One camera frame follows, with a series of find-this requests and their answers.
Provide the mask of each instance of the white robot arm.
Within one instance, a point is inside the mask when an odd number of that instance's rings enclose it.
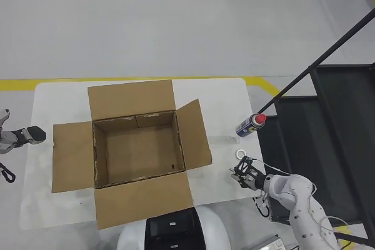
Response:
[[[243,188],[261,189],[290,211],[289,222],[300,249],[339,250],[323,207],[313,198],[313,183],[300,175],[264,175],[244,156],[232,171]]]
[[[10,117],[10,110],[0,111],[0,154],[6,154],[14,148],[23,145],[39,144],[46,140],[46,133],[37,126],[18,129],[15,131],[3,131],[3,123]],[[9,183],[15,181],[13,174],[5,165],[0,162],[0,171],[5,180]]]

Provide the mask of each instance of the box flap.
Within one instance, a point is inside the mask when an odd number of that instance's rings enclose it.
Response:
[[[186,169],[213,163],[198,99],[176,111]]]
[[[89,87],[92,120],[175,110],[171,80]]]
[[[97,228],[193,207],[186,172],[94,190]]]
[[[55,124],[52,149],[52,193],[94,186],[91,122]]]

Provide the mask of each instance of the gray floor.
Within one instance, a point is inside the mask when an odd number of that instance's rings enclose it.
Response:
[[[279,89],[369,10],[366,0],[0,1],[0,79],[127,76],[266,76]],[[327,60],[375,61],[375,21]],[[249,87],[253,111],[270,95]],[[289,94],[311,94],[308,79]],[[0,92],[11,110],[6,129],[29,126],[32,91]],[[26,147],[0,160],[17,175],[0,177],[0,249],[114,249],[121,227],[95,222],[21,231]],[[233,249],[290,227],[262,218],[250,199],[210,205]]]

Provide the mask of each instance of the cardboard box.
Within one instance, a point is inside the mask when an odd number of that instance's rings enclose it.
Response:
[[[52,193],[94,188],[99,229],[193,207],[186,170],[211,164],[200,103],[171,80],[88,88],[91,122],[53,129]]]

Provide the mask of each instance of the blue spray can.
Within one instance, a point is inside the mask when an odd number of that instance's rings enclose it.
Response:
[[[257,129],[264,127],[266,119],[265,114],[252,114],[236,126],[236,134],[240,137],[246,137]]]

